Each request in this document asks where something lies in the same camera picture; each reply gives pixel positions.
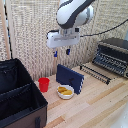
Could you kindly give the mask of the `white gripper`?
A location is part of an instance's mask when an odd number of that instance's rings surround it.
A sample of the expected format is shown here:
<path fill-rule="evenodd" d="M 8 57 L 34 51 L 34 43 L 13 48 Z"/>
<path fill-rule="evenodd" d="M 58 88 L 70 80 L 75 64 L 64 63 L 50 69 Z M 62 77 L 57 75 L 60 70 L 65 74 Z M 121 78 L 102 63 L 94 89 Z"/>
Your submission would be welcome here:
<path fill-rule="evenodd" d="M 78 28 L 51 30 L 47 33 L 47 46 L 57 48 L 75 45 L 79 42 L 80 32 Z M 66 55 L 70 55 L 71 48 L 66 49 Z M 54 57 L 58 57 L 58 50 L 54 49 Z"/>

